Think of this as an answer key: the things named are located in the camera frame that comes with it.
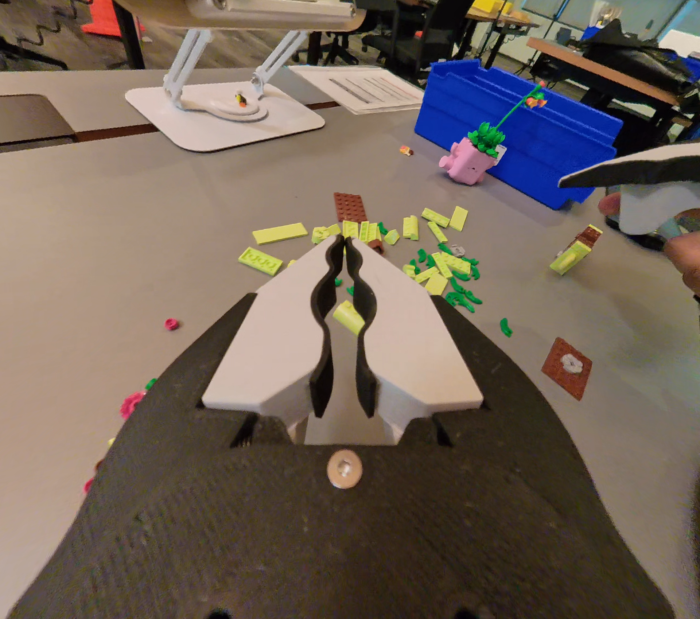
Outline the lime green long plate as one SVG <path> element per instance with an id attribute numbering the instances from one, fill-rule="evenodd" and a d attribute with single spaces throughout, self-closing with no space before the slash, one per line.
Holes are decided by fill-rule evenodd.
<path id="1" fill-rule="evenodd" d="M 365 325 L 365 320 L 349 300 L 341 302 L 333 312 L 332 317 L 355 336 L 359 336 Z"/>

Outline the black bag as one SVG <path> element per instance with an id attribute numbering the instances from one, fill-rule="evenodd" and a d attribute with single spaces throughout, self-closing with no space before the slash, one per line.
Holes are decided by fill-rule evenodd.
<path id="1" fill-rule="evenodd" d="M 641 39 L 636 34 L 626 34 L 619 19 L 611 20 L 606 26 L 587 29 L 578 45 L 584 57 L 600 64 L 609 64 L 622 56 L 649 55 L 651 58 L 670 63 L 680 59 L 680 55 L 671 48 L 662 48 L 652 39 Z"/>

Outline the lime and brown brick assembly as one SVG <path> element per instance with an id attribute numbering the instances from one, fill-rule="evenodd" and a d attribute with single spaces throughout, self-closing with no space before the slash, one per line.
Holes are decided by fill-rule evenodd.
<path id="1" fill-rule="evenodd" d="M 556 255 L 549 268 L 558 275 L 566 274 L 573 266 L 591 253 L 601 235 L 601 229 L 592 224 L 588 225 L 586 229 L 574 237 L 573 241 L 564 250 Z"/>

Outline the blue storage bin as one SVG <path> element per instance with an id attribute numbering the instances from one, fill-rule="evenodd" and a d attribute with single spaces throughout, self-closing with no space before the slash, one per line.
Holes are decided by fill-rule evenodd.
<path id="1" fill-rule="evenodd" d="M 511 72 L 486 69 L 478 60 L 434 63 L 415 133 L 450 152 L 480 124 L 498 124 L 535 87 Z M 590 187 L 559 188 L 560 178 L 613 159 L 623 123 L 555 91 L 539 93 L 543 107 L 521 105 L 499 126 L 505 152 L 488 173 L 559 210 L 583 203 L 592 193 Z"/>

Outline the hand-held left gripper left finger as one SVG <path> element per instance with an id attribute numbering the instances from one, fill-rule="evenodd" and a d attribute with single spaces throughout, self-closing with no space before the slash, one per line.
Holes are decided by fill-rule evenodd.
<path id="1" fill-rule="evenodd" d="M 326 316 L 345 239 L 332 235 L 258 289 L 202 403 L 210 409 L 276 417 L 303 440 L 310 414 L 321 417 L 333 388 Z"/>

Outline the large brown studded plate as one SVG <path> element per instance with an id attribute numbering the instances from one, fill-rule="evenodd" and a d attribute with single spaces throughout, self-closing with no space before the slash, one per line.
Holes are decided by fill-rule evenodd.
<path id="1" fill-rule="evenodd" d="M 368 221 L 363 200 L 357 194 L 335 192 L 333 194 L 337 221 L 353 221 L 362 223 Z"/>

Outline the pile of lime green bricks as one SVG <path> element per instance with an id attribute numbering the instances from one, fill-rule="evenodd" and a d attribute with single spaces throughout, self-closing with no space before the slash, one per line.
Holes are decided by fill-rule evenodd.
<path id="1" fill-rule="evenodd" d="M 445 216 L 439 212 L 435 212 L 435 213 L 440 214 L 442 216 L 445 216 L 447 218 L 451 218 L 453 213 L 454 213 L 454 210 L 453 210 L 453 212 L 451 212 L 450 216 Z M 288 223 L 288 224 L 282 225 L 282 226 L 273 226 L 273 227 L 268 228 L 268 229 L 254 230 L 252 232 L 252 236 L 253 236 L 255 243 L 258 246 L 271 245 L 271 244 L 275 244 L 278 242 L 303 238 L 306 236 L 311 237 L 311 242 L 314 245 L 319 245 L 322 241 L 327 240 L 329 238 L 333 238 L 336 235 L 343 235 L 345 238 L 358 239 L 361 242 L 366 244 L 366 241 L 361 239 L 361 231 L 359 229 L 359 226 L 360 226 L 360 223 L 353 222 L 353 221 L 343 221 L 341 223 L 339 221 L 337 221 L 336 223 L 331 224 L 331 225 L 327 225 L 327 226 L 315 226 L 314 228 L 312 228 L 311 232 L 309 232 L 303 223 L 296 222 L 296 223 Z"/>

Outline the black office chair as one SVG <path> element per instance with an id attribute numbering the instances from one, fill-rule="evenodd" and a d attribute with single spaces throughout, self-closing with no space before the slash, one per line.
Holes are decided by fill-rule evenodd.
<path id="1" fill-rule="evenodd" d="M 436 0 L 430 3 L 397 0 L 388 35 L 362 38 L 362 49 L 378 51 L 377 61 L 391 72 L 417 82 L 426 79 L 434 63 L 450 61 L 466 28 L 475 0 Z"/>

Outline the pink pig planter toy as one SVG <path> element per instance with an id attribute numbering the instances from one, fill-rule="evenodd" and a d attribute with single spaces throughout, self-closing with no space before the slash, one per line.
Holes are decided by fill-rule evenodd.
<path id="1" fill-rule="evenodd" d="M 486 173 L 495 167 L 505 154 L 503 124 L 520 108 L 535 109 L 547 104 L 544 81 L 538 81 L 530 92 L 495 125 L 481 123 L 461 141 L 452 144 L 450 154 L 440 159 L 439 166 L 447 171 L 452 181 L 473 186 L 483 181 Z"/>

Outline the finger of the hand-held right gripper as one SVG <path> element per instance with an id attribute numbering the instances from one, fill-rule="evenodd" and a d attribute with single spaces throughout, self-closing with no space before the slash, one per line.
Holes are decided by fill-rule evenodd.
<path id="1" fill-rule="evenodd" d="M 559 188 L 699 183 L 699 141 L 688 140 L 598 163 L 566 175 Z"/>

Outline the laminated paper sheet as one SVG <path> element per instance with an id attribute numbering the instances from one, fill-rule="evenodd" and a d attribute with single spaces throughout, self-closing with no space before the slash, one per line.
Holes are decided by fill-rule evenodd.
<path id="1" fill-rule="evenodd" d="M 354 115 L 419 110 L 424 90 L 376 66 L 292 65 L 290 70 Z"/>

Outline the white book stand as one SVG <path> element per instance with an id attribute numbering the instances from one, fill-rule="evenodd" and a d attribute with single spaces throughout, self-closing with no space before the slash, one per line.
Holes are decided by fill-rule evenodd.
<path id="1" fill-rule="evenodd" d="M 349 31 L 354 2 L 116 0 L 141 20 L 188 32 L 160 87 L 128 90 L 127 102 L 178 147 L 200 153 L 319 130 L 324 119 L 269 81 L 312 31 Z M 247 81 L 188 84 L 215 30 L 288 31 Z"/>

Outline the wooden top desk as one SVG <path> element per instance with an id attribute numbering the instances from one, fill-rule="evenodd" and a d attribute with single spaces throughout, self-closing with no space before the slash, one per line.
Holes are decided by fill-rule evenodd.
<path id="1" fill-rule="evenodd" d="M 681 126 L 680 137 L 690 134 L 695 117 L 681 112 L 681 99 L 674 92 L 592 61 L 554 41 L 529 37 L 527 46 L 536 54 L 530 72 L 545 74 L 545 81 L 550 84 L 570 81 L 584 88 L 583 104 L 598 110 L 613 101 L 647 106 L 653 109 L 651 123 L 661 134 L 669 134 L 674 125 Z"/>
<path id="2" fill-rule="evenodd" d="M 434 5 L 432 0 L 397 0 L 397 2 L 421 9 L 430 9 Z M 466 13 L 465 19 L 463 19 L 463 24 L 458 29 L 457 45 L 459 48 L 456 51 L 457 59 L 462 60 L 471 54 L 475 30 L 482 23 L 489 26 L 488 34 L 497 35 L 491 54 L 487 58 L 487 66 L 493 64 L 495 56 L 508 37 L 527 36 L 533 28 L 538 28 L 538 24 L 531 21 L 525 14 L 505 13 L 499 10 L 489 13 L 471 7 Z"/>

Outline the person's right hand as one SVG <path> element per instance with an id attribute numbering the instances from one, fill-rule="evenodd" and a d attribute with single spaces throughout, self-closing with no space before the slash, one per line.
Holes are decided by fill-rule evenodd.
<path id="1" fill-rule="evenodd" d="M 603 197 L 599 212 L 612 216 L 619 212 L 621 194 L 615 192 Z M 684 285 L 699 299 L 699 231 L 683 233 L 666 241 L 664 254 L 682 275 Z"/>

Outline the red plastic object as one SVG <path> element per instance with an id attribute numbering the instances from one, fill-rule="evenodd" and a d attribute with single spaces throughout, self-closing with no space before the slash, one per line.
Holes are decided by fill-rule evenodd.
<path id="1" fill-rule="evenodd" d="M 112 0 L 92 0 L 88 6 L 90 21 L 81 26 L 83 33 L 113 38 L 122 36 Z"/>

